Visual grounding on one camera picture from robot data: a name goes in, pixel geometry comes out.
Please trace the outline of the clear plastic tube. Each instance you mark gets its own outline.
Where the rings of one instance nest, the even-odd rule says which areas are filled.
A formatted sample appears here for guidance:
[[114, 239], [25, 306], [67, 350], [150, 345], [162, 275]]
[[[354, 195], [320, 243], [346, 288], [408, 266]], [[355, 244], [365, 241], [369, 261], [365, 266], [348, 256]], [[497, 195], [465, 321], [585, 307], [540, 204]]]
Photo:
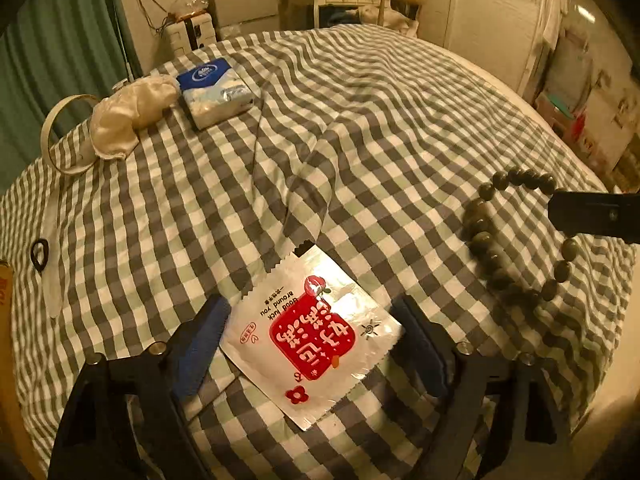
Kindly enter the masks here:
[[42, 238], [48, 243], [49, 255], [41, 272], [41, 288], [49, 318], [56, 318], [63, 307], [60, 278], [61, 195], [66, 188], [66, 177], [56, 176], [44, 208]]

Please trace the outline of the brown cardboard box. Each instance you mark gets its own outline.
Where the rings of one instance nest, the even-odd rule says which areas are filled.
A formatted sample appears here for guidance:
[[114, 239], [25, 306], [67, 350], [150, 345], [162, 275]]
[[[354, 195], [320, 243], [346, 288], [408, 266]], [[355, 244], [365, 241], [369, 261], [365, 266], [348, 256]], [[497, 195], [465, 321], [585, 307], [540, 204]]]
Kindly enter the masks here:
[[29, 479], [45, 479], [39, 458], [26, 431], [17, 399], [11, 336], [13, 269], [1, 261], [1, 451], [17, 461]]

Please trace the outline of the wooden chair with clothes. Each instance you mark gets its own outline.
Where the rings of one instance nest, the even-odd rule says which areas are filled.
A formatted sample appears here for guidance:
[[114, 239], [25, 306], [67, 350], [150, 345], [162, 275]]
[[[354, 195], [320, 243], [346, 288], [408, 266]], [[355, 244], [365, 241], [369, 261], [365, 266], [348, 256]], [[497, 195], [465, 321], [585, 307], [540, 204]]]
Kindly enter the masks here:
[[363, 25], [378, 25], [398, 32], [402, 36], [419, 36], [419, 16], [425, 0], [378, 0], [369, 3], [357, 12]]

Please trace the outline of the checkered bed sheet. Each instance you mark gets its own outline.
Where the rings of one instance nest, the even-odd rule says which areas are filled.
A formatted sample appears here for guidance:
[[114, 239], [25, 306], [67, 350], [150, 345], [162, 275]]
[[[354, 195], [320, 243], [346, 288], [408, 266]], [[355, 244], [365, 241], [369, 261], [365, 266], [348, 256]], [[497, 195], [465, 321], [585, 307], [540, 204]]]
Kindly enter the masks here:
[[66, 185], [58, 316], [28, 256], [58, 176], [36, 159], [1, 197], [16, 394], [41, 466], [88, 351], [131, 356], [211, 294], [236, 304], [304, 240], [376, 301], [413, 296], [486, 356], [535, 353], [563, 415], [584, 416], [622, 336], [634, 248], [578, 236], [558, 296], [505, 308], [461, 238], [465, 205], [498, 171], [603, 188], [526, 103], [463, 58], [378, 26], [238, 38], [164, 72], [213, 58], [238, 71], [255, 107], [198, 131], [177, 105], [129, 157]]

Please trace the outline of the white suitcase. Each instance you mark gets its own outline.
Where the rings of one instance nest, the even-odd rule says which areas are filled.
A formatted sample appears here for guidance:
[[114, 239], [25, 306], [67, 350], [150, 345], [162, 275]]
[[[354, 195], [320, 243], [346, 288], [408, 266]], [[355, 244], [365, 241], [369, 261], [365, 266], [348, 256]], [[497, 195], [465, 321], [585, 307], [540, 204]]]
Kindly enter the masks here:
[[212, 16], [207, 11], [168, 25], [165, 34], [175, 58], [217, 41]]

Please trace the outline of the blue tissue pack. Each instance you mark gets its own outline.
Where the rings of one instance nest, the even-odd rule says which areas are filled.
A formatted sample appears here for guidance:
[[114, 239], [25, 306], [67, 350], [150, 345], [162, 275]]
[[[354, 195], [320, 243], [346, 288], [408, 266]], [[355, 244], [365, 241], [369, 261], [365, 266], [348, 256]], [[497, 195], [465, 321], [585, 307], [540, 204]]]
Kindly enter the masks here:
[[246, 112], [255, 103], [254, 92], [224, 58], [187, 70], [177, 81], [198, 130]]

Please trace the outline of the cream fabric scrunchie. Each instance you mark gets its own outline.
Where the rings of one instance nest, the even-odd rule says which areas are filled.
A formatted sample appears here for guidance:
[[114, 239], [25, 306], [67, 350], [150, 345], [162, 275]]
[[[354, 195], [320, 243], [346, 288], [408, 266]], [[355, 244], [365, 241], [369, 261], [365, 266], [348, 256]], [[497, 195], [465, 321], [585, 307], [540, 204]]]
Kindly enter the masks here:
[[178, 81], [169, 75], [146, 76], [122, 87], [93, 109], [93, 151], [105, 160], [127, 158], [139, 144], [138, 131], [158, 122], [179, 96]]

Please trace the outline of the green curtain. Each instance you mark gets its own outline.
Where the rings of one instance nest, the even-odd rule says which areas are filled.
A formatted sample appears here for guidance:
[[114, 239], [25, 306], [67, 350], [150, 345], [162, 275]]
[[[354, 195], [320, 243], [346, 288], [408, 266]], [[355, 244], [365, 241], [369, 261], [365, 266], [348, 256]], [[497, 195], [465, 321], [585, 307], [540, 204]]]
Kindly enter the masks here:
[[1, 187], [39, 157], [58, 101], [141, 74], [122, 0], [1, 0]]

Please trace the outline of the grey mini fridge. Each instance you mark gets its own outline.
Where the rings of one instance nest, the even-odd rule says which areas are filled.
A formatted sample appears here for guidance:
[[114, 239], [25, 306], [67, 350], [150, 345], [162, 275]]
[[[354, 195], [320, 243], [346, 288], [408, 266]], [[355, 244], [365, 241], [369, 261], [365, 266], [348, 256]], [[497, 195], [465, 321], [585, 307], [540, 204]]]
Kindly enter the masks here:
[[280, 29], [279, 0], [210, 0], [210, 10], [220, 40]]

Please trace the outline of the white louvered wardrobe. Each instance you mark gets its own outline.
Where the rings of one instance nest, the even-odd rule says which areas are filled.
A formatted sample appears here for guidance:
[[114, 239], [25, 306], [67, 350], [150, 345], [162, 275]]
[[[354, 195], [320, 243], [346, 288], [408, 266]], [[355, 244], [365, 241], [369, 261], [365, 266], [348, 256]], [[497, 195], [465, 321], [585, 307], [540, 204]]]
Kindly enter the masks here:
[[423, 0], [418, 37], [521, 93], [533, 69], [544, 0]]

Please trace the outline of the white vanity table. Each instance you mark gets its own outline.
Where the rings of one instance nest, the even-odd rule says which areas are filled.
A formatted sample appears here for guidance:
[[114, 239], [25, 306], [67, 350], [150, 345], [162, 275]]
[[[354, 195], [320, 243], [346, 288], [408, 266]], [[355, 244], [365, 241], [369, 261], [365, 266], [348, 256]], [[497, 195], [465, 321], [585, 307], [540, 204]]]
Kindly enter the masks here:
[[280, 29], [304, 30], [321, 27], [322, 8], [379, 6], [382, 0], [280, 0]]

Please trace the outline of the red white sachet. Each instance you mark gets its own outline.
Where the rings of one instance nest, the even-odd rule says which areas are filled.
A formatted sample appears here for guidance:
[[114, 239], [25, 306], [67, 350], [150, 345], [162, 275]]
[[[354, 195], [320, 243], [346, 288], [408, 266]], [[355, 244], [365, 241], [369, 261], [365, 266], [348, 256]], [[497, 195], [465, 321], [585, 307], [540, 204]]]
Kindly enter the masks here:
[[332, 410], [401, 325], [315, 244], [298, 246], [232, 308], [226, 357], [301, 430]]

